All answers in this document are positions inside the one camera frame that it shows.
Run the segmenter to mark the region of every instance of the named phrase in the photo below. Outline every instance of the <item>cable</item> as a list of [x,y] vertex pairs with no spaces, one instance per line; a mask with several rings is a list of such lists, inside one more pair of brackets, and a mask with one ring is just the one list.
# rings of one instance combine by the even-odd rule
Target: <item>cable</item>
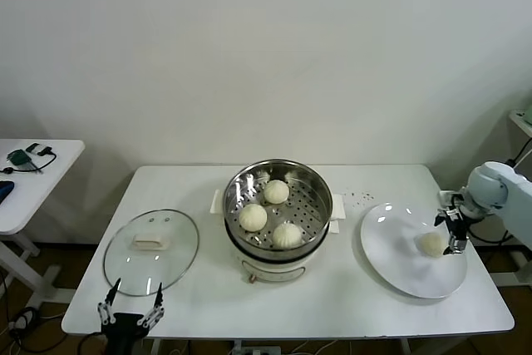
[[308,344],[308,340],[305,341],[303,344],[301,345],[298,345],[296,348],[294,348],[290,353],[295,353],[296,351],[298,351],[299,349],[303,348],[305,345]]
[[517,153],[517,155],[515,156],[514,160],[517,160],[521,154],[523,154],[523,151],[525,151],[526,149],[526,146],[530,144],[530,142],[532,141],[532,137],[529,138],[526,143],[523,144],[523,147],[521,147],[521,150],[519,150],[519,153]]
[[523,157],[519,161],[517,161],[517,164],[515,164],[514,169],[517,168],[520,165],[520,163],[523,162],[525,158],[530,155],[530,153],[532,153],[532,149],[528,150],[528,152],[525,155],[523,155]]
[[7,345],[0,350],[0,353],[3,353],[6,349],[8,349],[11,345],[15,343],[15,340],[11,340]]
[[[68,334],[65,334],[57,343],[54,343],[48,348],[43,349],[33,349],[33,348],[27,348],[23,343],[22,340],[29,336],[31,333],[35,332],[38,328],[40,328],[43,324],[51,322],[52,320],[56,320],[62,315],[53,315],[51,317],[46,318],[44,321],[40,322],[41,317],[38,309],[27,307],[23,308],[20,311],[18,311],[13,318],[9,316],[9,299],[8,299],[8,293],[7,293],[7,284],[6,284],[6,278],[2,271],[0,271],[0,277],[2,277],[2,284],[4,288],[4,298],[6,303],[6,321],[7,321],[7,327],[8,327],[8,333],[9,336],[12,338],[12,345],[15,343],[19,346],[20,349],[27,353],[46,353],[53,348],[58,347],[63,341],[65,341],[68,337]],[[17,322],[19,320],[24,320],[24,326],[18,327]]]
[[65,316],[65,313],[66,312],[58,313],[57,315],[52,315],[52,316],[41,316],[41,319],[57,319],[57,318],[60,318],[61,316]]
[[473,233],[473,231],[471,230],[471,227],[467,228],[467,231],[470,233],[471,236],[473,236],[475,239],[483,242],[483,243],[487,243],[487,244],[498,244],[498,245],[502,245],[504,243],[506,243],[507,241],[510,241],[514,238],[514,236],[512,234],[510,234],[509,236],[506,237],[506,235],[508,234],[508,230],[505,231],[505,234],[502,236],[502,239],[500,240],[486,240],[486,239],[482,239],[481,237],[477,236],[476,234]]
[[328,347],[332,346],[333,344],[335,344],[335,343],[337,343],[337,342],[338,342],[338,340],[334,340],[334,341],[330,342],[329,344],[325,344],[323,347],[319,348],[319,349],[314,353],[314,355],[319,355],[319,353],[320,353],[321,351],[323,351],[325,348],[328,348]]
[[178,348],[175,348],[175,349],[172,349],[168,355],[172,355],[172,353],[178,353],[179,355],[183,355],[185,353],[185,349],[189,346],[189,342],[190,340],[188,340],[186,343],[185,343],[185,346],[183,347],[183,349],[178,349]]
[[85,336],[83,336],[83,338],[77,344],[77,351],[76,351],[77,355],[81,355],[81,347],[83,347],[83,344],[85,343],[86,340],[88,340],[91,337],[101,336],[101,335],[103,335],[102,332],[93,332],[93,333],[86,334]]
[[[13,342],[13,343],[11,344],[11,347],[9,347],[9,355],[12,355],[12,354],[11,354],[11,350],[13,349],[13,346],[14,346],[14,345],[15,345],[15,342]],[[15,355],[18,355],[21,351],[22,351],[22,350],[19,348],[19,349],[18,349],[18,352],[17,352]]]
[[5,298],[5,303],[6,303],[6,320],[7,320],[7,325],[9,326],[9,300],[7,299],[7,284],[6,284],[6,277],[3,275],[3,272],[1,270],[0,270],[0,276],[2,276],[4,298]]
[[502,244],[504,243],[504,239],[506,238],[506,235],[508,234],[508,230],[505,231],[505,234],[502,236],[502,239],[500,240],[500,242],[497,244],[497,247],[493,250],[493,252],[490,254],[490,256],[486,259],[486,261],[484,262],[484,265],[486,266],[486,268],[488,267],[488,264],[490,263],[490,261],[493,259],[493,257],[495,257],[495,254],[497,254],[500,250],[500,247],[502,247]]
[[[42,322],[35,329],[40,328],[44,323],[45,322]],[[22,338],[14,338],[14,340],[15,340],[15,343],[26,353],[47,353],[48,351],[51,351],[52,349],[59,347],[67,338],[68,338],[68,334],[64,334],[63,337],[61,337],[61,339],[58,342],[53,343],[51,346],[43,348],[43,349],[33,349],[33,348],[26,347],[22,343]]]
[[530,137],[530,138],[525,142],[525,144],[523,145],[523,147],[521,147],[521,150],[519,150],[519,153],[517,153],[517,155],[516,155],[514,158],[509,158],[508,160],[506,160],[505,164],[511,166],[512,168],[515,168],[515,163],[517,162],[517,160],[519,159],[519,157],[521,156],[521,154],[523,154],[523,151],[525,151],[526,147],[530,144],[531,141],[532,141],[532,137]]
[[57,154],[56,153],[52,153],[50,151],[50,153],[48,153],[48,154],[50,154],[52,156],[52,159],[49,160],[45,165],[39,166],[38,168],[34,168],[32,170],[15,170],[11,166],[8,166],[8,167],[4,168],[3,170],[0,170],[0,172],[2,172],[3,174],[6,174],[6,175],[10,175],[13,172],[38,172],[39,170],[44,170],[47,166],[49,166],[57,158]]

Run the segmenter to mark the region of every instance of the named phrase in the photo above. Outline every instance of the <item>steamed bun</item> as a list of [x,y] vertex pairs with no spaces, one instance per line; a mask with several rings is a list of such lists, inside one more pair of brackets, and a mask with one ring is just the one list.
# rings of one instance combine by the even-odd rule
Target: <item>steamed bun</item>
[[239,222],[242,229],[248,232],[261,230],[268,220],[266,210],[258,204],[248,204],[240,211]]
[[295,224],[280,224],[273,231],[273,244],[280,249],[292,249],[301,244],[301,229]]
[[271,204],[281,204],[289,195],[290,189],[282,180],[271,180],[264,188],[264,198]]
[[446,249],[446,243],[437,232],[427,233],[419,240],[421,249],[432,258],[440,258]]

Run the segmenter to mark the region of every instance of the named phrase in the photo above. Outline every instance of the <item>table leg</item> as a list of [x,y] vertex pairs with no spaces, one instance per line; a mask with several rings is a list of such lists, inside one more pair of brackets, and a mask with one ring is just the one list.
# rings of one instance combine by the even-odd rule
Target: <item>table leg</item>
[[154,338],[153,344],[151,345],[150,355],[158,355],[160,348],[160,338]]
[[17,243],[21,249],[29,251],[34,257],[37,257],[41,252],[41,250],[38,249],[37,246],[23,232],[13,234],[10,239]]
[[[25,250],[22,255],[19,257],[22,261],[25,261],[26,259],[30,258],[31,253],[28,250]],[[8,274],[6,277],[6,288],[9,287],[15,278],[13,274]],[[3,284],[0,284],[0,298],[3,296],[3,294],[6,292],[5,288],[3,287]]]
[[411,355],[410,344],[408,343],[408,338],[401,338],[401,350],[402,355]]
[[0,264],[18,280],[26,284],[34,293],[53,295],[54,287],[35,272],[22,259],[18,258],[4,243],[0,242]]
[[241,355],[242,354],[242,340],[234,340],[234,346],[231,350],[231,355]]
[[528,261],[519,251],[510,251],[510,256],[520,269],[517,272],[499,272],[490,274],[495,286],[529,286],[532,288],[532,261]]

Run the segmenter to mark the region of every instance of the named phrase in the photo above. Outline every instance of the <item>small white table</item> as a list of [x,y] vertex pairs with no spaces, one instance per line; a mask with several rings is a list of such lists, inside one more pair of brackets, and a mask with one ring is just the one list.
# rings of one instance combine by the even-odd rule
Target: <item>small white table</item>
[[[60,270],[58,265],[51,266],[41,276],[26,264],[25,261],[29,255],[37,256],[39,249],[21,230],[24,229],[30,218],[70,169],[85,145],[82,141],[0,139],[0,169],[13,166],[8,164],[7,154],[16,149],[24,150],[31,143],[49,145],[52,151],[57,154],[57,158],[42,170],[42,174],[33,172],[0,174],[0,180],[11,180],[15,183],[15,188],[11,194],[0,204],[0,234],[10,235],[24,249],[21,257],[18,257],[4,243],[0,242],[0,264],[10,271],[6,277],[6,285],[12,282],[13,277],[22,281],[33,291],[28,306],[39,308],[43,301],[68,303],[74,291],[52,286],[52,282]],[[30,156],[37,166],[44,165],[51,159],[49,155]]]
[[[438,185],[423,165],[314,166],[347,218],[329,234],[307,273],[287,284],[249,284],[232,255],[222,217],[209,213],[216,189],[238,166],[145,166],[138,169],[62,320],[67,333],[100,330],[96,305],[110,286],[102,271],[106,246],[130,219],[176,209],[199,228],[199,252],[186,275],[164,291],[165,316],[153,338],[290,339],[414,338],[510,330],[514,319],[472,245],[468,274],[449,298],[401,293],[366,260],[359,225],[372,206],[406,202],[427,220],[436,215]],[[154,297],[116,296],[115,312],[145,313]]]

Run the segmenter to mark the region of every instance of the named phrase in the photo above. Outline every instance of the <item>power cord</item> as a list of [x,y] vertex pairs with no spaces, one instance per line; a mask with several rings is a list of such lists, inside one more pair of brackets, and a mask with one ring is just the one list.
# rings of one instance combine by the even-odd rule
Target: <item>power cord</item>
[[337,342],[338,342],[338,340],[331,341],[330,343],[327,343],[324,346],[322,346],[321,348],[319,348],[315,353],[290,353],[290,355],[319,355],[325,348],[329,348],[333,344],[336,344]]
[[521,147],[521,150],[519,150],[519,153],[517,153],[517,155],[514,158],[509,158],[508,160],[506,160],[505,164],[507,164],[508,166],[511,166],[512,168],[515,168],[517,166],[517,160],[519,159],[519,157],[521,157],[521,154],[523,154],[523,151],[525,151],[526,147],[530,144],[530,142],[532,142],[532,137],[530,137],[525,142],[523,147]]
[[184,355],[185,354],[185,349],[186,348],[189,348],[189,353],[190,353],[190,340],[188,340],[186,343],[185,343],[185,346],[183,347],[183,349],[178,349],[178,348],[175,348],[175,349],[172,349],[168,355],[174,355],[174,354],[178,354],[178,355]]
[[308,344],[308,340],[305,341],[303,344],[298,345],[296,348],[294,348],[291,353],[296,353],[299,349],[303,348],[307,344]]
[[17,344],[17,346],[21,350],[27,353],[46,353],[48,351],[51,351],[54,348],[57,348],[59,345],[61,345],[67,339],[68,334],[65,334],[57,343],[54,343],[47,348],[34,349],[34,348],[26,347],[26,345],[22,342],[24,338],[28,337],[30,334],[35,332],[43,324],[48,323],[52,320],[57,320],[59,318],[62,318],[64,313],[60,313],[58,315],[43,318],[41,317],[41,314],[39,313],[38,309],[27,307],[27,308],[23,308],[20,311],[18,311],[17,314],[15,314],[13,318],[11,318],[9,316],[9,298],[8,298],[8,293],[7,293],[6,278],[2,271],[0,271],[0,277],[2,277],[2,284],[4,287],[7,331],[8,331],[9,336],[12,338],[12,341],[10,341],[7,346],[2,348],[2,350],[0,351],[0,354],[3,353],[8,347],[12,346],[13,344]]
[[502,245],[504,243],[506,243],[507,241],[510,241],[514,238],[514,236],[512,234],[509,234],[507,235],[509,232],[508,230],[505,231],[505,233],[503,234],[502,236],[502,239],[500,240],[488,240],[488,239],[482,239],[481,237],[477,236],[475,233],[473,233],[473,231],[471,230],[471,227],[467,228],[467,231],[470,233],[471,236],[473,236],[475,239],[483,242],[483,243],[486,243],[486,244],[497,244],[497,245]]
[[528,152],[523,155],[523,157],[519,161],[517,161],[517,164],[515,164],[514,168],[517,168],[521,164],[521,162],[523,162],[530,155],[530,153],[532,153],[532,150],[528,150]]
[[12,168],[11,166],[7,166],[6,168],[4,168],[3,170],[0,170],[0,172],[2,172],[3,174],[6,174],[6,175],[10,175],[12,174],[13,172],[38,172],[40,170],[44,170],[47,166],[49,166],[53,161],[56,160],[57,158],[57,154],[52,152],[52,150],[49,150],[46,154],[48,155],[51,155],[52,156],[52,159],[49,160],[45,165],[43,166],[39,166],[38,168],[34,168],[32,170],[15,170],[14,168]]
[[77,355],[81,355],[81,348],[83,347],[83,344],[86,342],[86,340],[88,340],[91,337],[96,337],[96,336],[103,336],[103,333],[102,332],[93,332],[93,333],[86,334],[85,336],[83,336],[83,338],[77,344],[77,351],[76,351]]

